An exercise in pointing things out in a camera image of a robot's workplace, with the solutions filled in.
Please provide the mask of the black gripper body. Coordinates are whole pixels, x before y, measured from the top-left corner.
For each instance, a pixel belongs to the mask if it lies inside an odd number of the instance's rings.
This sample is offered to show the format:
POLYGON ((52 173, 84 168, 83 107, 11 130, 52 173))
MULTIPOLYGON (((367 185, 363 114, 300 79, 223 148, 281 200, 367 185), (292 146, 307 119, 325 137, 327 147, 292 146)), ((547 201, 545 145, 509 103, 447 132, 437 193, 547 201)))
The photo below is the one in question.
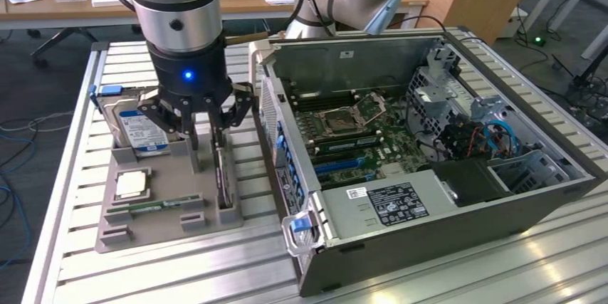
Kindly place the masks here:
POLYGON ((196 51, 163 51, 151 42, 147 47, 160 84, 160 98, 167 103, 187 100, 191 104, 204 104, 205 97, 216 104, 224 103, 233 88, 227 75, 223 36, 196 51))

